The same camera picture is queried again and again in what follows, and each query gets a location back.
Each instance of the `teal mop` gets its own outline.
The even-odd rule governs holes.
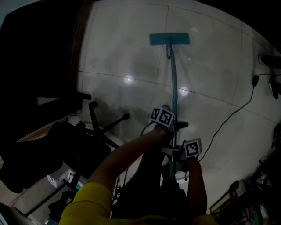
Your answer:
[[[149,35],[150,45],[166,45],[167,58],[171,60],[172,68],[172,83],[173,83],[173,100],[172,100],[172,112],[174,114],[174,121],[177,120],[177,70],[175,63],[175,55],[173,51],[173,44],[189,44],[188,33],[154,33]],[[173,148],[176,147],[177,131],[174,132]],[[175,179],[175,163],[170,163],[169,170],[170,180]]]

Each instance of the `yellow shirt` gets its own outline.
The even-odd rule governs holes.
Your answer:
[[[146,216],[137,220],[110,219],[112,196],[108,188],[98,183],[85,184],[62,213],[59,225],[132,225],[145,224],[146,218],[163,219],[162,216]],[[192,225],[217,225],[210,215],[197,217]]]

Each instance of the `pants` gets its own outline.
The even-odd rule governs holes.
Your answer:
[[[158,142],[144,153],[135,175],[112,206],[112,218],[139,219],[161,215],[183,220],[187,217],[187,198],[176,181],[163,179],[160,187],[161,164],[165,156],[160,150],[161,143]]]

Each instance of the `floor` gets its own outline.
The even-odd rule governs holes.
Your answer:
[[[253,74],[272,73],[260,54],[280,55],[251,27],[211,6],[191,0],[104,0],[93,5],[85,31],[78,89],[92,95],[101,126],[125,112],[131,118],[113,129],[127,142],[141,134],[154,107],[171,104],[172,82],[166,49],[150,46],[150,33],[187,32],[190,45],[175,46],[179,120],[190,126],[178,143],[201,138],[204,154],[221,123],[246,103]],[[238,179],[255,171],[270,153],[280,121],[280,99],[271,97],[261,76],[251,103],[214,138],[200,162],[208,206]],[[88,101],[81,120],[90,123]],[[127,180],[139,160],[129,169]]]

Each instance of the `cable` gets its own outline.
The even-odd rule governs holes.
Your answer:
[[[187,171],[185,172],[185,176],[184,176],[184,180],[185,180],[185,181],[187,181],[186,174],[187,174]]]
[[[151,121],[149,124],[147,124],[147,125],[142,129],[141,136],[144,134],[145,129],[148,128],[151,124],[153,124],[153,121]]]
[[[237,109],[236,111],[234,111],[233,113],[231,113],[231,115],[221,124],[221,126],[219,127],[219,129],[218,129],[218,130],[216,131],[216,133],[214,134],[214,136],[213,136],[213,138],[212,138],[212,140],[211,140],[211,143],[210,143],[209,147],[208,147],[207,150],[205,151],[205,154],[204,154],[203,157],[199,160],[199,162],[205,157],[206,153],[208,152],[208,150],[209,150],[210,147],[211,147],[211,144],[212,144],[213,139],[215,138],[215,136],[217,135],[217,133],[220,131],[221,127],[222,127],[235,113],[239,112],[242,108],[244,108],[246,105],[248,105],[248,104],[251,102],[251,100],[252,100],[252,98],[253,98],[255,86],[256,86],[256,85],[253,84],[253,89],[252,89],[252,94],[251,94],[250,100],[249,100],[247,103],[245,103],[241,108],[239,108],[239,109]]]
[[[281,76],[281,74],[268,74],[268,73],[265,73],[265,74],[259,74],[258,76]]]

